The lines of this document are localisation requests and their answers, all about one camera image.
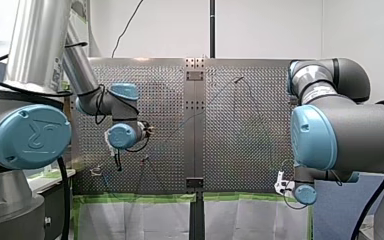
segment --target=white wall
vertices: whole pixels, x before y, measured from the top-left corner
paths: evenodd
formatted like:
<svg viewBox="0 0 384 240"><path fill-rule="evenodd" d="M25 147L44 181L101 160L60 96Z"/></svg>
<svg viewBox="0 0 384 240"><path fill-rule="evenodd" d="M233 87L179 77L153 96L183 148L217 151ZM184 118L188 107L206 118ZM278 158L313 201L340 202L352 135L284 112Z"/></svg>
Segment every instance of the white wall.
<svg viewBox="0 0 384 240"><path fill-rule="evenodd" d="M345 57L369 75L369 102L384 99L384 0L323 0L322 57Z"/></svg>
<svg viewBox="0 0 384 240"><path fill-rule="evenodd" d="M92 56L111 56L138 2L90 0ZM218 58L321 57L321 0L216 3ZM208 56L209 31L209 0L145 0L115 56Z"/></svg>
<svg viewBox="0 0 384 240"><path fill-rule="evenodd" d="M111 57L139 0L90 0L99 52ZM207 0L145 0L120 41L116 57L200 57L209 52Z"/></svg>
<svg viewBox="0 0 384 240"><path fill-rule="evenodd" d="M321 0L217 0L216 3L217 57L321 57Z"/></svg>

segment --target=blue joint cap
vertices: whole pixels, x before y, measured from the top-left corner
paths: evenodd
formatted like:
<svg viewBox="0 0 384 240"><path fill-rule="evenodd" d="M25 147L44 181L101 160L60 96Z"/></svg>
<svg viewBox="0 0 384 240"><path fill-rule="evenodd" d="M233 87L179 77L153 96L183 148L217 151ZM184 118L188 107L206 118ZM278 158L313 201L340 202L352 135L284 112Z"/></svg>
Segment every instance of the blue joint cap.
<svg viewBox="0 0 384 240"><path fill-rule="evenodd" d="M356 183L360 179L360 173L359 172L353 172L350 176L350 178L347 180L347 183Z"/></svg>
<svg viewBox="0 0 384 240"><path fill-rule="evenodd" d="M111 85L111 92L127 100L137 101L139 99L138 89L132 83L114 83Z"/></svg>
<svg viewBox="0 0 384 240"><path fill-rule="evenodd" d="M70 122L57 108L42 104L18 108L0 122L0 165L44 167L63 154L70 140Z"/></svg>
<svg viewBox="0 0 384 240"><path fill-rule="evenodd" d="M136 132L131 126L118 123L110 128L108 141L116 149L127 149L135 145Z"/></svg>
<svg viewBox="0 0 384 240"><path fill-rule="evenodd" d="M77 111L79 111L80 113L83 113L84 115L92 116L92 115L90 115L90 114L87 114L87 113L83 110L82 106L80 105L80 99L79 99L79 98L76 98L76 102L75 102L75 104L76 104L76 110L77 110Z"/></svg>
<svg viewBox="0 0 384 240"><path fill-rule="evenodd" d="M292 91L292 72L295 70L295 66L297 65L298 61L292 61L291 65L289 65L289 70L288 70L288 93L290 95L293 94Z"/></svg>
<svg viewBox="0 0 384 240"><path fill-rule="evenodd" d="M310 185L301 185L295 189L295 199L304 205L313 205L317 200L317 192Z"/></svg>
<svg viewBox="0 0 384 240"><path fill-rule="evenodd" d="M291 117L291 140L295 162L319 170L332 169L338 147L332 125L320 109L304 105Z"/></svg>

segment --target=metal bracket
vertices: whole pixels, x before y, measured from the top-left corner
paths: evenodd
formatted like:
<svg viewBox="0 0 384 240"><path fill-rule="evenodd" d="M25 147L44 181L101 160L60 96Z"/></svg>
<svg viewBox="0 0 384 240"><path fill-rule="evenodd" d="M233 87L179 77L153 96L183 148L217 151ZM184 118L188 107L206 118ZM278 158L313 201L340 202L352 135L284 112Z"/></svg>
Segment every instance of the metal bracket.
<svg viewBox="0 0 384 240"><path fill-rule="evenodd" d="M204 81L204 58L186 59L186 81Z"/></svg>
<svg viewBox="0 0 384 240"><path fill-rule="evenodd" d="M203 188L204 178L186 178L186 188Z"/></svg>

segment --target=robotic arm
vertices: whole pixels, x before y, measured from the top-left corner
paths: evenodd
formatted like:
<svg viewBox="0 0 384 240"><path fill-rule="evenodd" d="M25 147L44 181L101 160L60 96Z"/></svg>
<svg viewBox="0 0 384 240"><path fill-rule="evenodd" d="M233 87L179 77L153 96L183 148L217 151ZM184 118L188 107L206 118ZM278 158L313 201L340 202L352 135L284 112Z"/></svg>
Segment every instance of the robotic arm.
<svg viewBox="0 0 384 240"><path fill-rule="evenodd" d="M107 135L113 148L128 149L149 137L152 130L148 123L137 119L139 97L134 84L114 83L108 90L98 84L86 55L76 43L74 28L69 25L71 2L19 2L5 79L0 83L0 239L3 240L44 239L47 221L43 197L32 194L20 170L37 169L54 162L70 143L71 125L62 112L60 98L69 94L58 92L63 68L78 96L79 111L95 117L112 116L113 126ZM65 219L68 226L68 207Z"/></svg>
<svg viewBox="0 0 384 240"><path fill-rule="evenodd" d="M62 68L78 95L77 110L92 116L112 116L113 126L108 131L112 147L128 149L150 135L149 124L137 119L139 97L134 84L114 83L105 90L80 46L66 48L62 60L64 43L67 46L78 41L68 23L70 6L70 0L20 1L4 81L15 91L0 87L1 167L46 166L69 144L70 123L60 111L63 104L55 98L59 96Z"/></svg>
<svg viewBox="0 0 384 240"><path fill-rule="evenodd" d="M300 203L316 202L314 179L356 182L357 172L384 173L384 101L359 104L370 95L361 66L348 59L293 62L289 93L300 105L291 117L293 195ZM383 188L384 181L363 210L352 239ZM384 213L384 201L379 209ZM375 234L384 237L384 221L376 224L375 216Z"/></svg>

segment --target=pegboard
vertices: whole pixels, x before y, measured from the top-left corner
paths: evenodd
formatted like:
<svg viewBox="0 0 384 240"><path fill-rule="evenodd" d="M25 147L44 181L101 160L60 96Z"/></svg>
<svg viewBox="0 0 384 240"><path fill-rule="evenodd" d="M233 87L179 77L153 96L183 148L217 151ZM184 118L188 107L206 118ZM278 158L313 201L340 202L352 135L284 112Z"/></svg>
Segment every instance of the pegboard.
<svg viewBox="0 0 384 240"><path fill-rule="evenodd" d="M204 191L274 191L281 163L292 159L289 61L206 59L199 66L204 77L194 83L186 59L91 62L106 86L137 84L139 120L154 125L156 134L140 153L123 153L118 172L104 141L111 117L96 126L94 117L74 111L75 194L184 193L191 173L204 178ZM89 170L98 165L103 176L92 177Z"/></svg>
<svg viewBox="0 0 384 240"><path fill-rule="evenodd" d="M205 191L274 192L282 162L293 159L288 64L284 60L207 62Z"/></svg>
<svg viewBox="0 0 384 240"><path fill-rule="evenodd" d="M156 134L139 153L122 153L123 170L117 171L104 140L111 117L96 126L94 117L74 113L77 141L75 194L102 192L177 193L185 191L183 121L183 60L136 61L95 59L92 66L99 82L109 87L115 82L135 83L140 100L139 120L155 126ZM92 177L90 169L101 166L102 177Z"/></svg>

